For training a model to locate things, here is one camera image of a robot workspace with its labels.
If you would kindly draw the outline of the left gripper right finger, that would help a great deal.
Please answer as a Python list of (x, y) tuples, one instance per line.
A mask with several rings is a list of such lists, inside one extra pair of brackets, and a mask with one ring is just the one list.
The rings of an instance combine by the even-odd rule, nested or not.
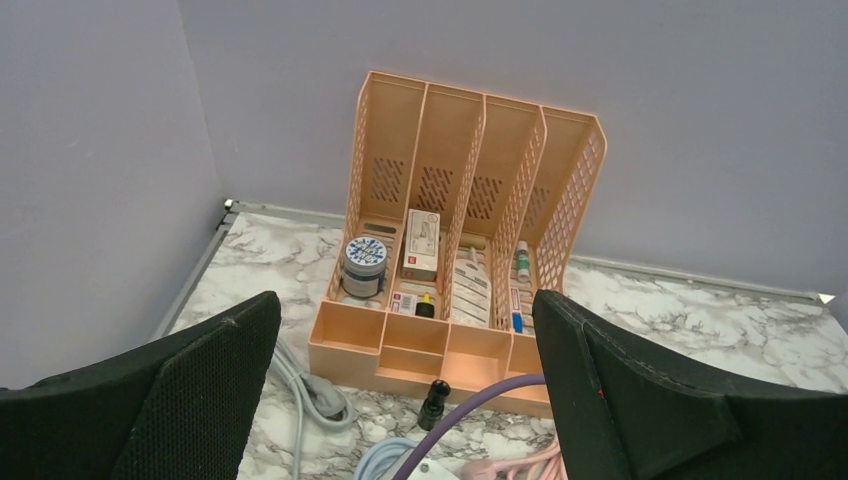
[(540, 290), (535, 338), (571, 479), (843, 479), (847, 398), (721, 370)]

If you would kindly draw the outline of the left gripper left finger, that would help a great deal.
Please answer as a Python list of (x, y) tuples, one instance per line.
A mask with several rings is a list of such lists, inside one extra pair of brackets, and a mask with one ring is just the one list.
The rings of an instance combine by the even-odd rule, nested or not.
[(234, 479), (281, 325), (262, 292), (110, 359), (1, 393), (5, 479)]

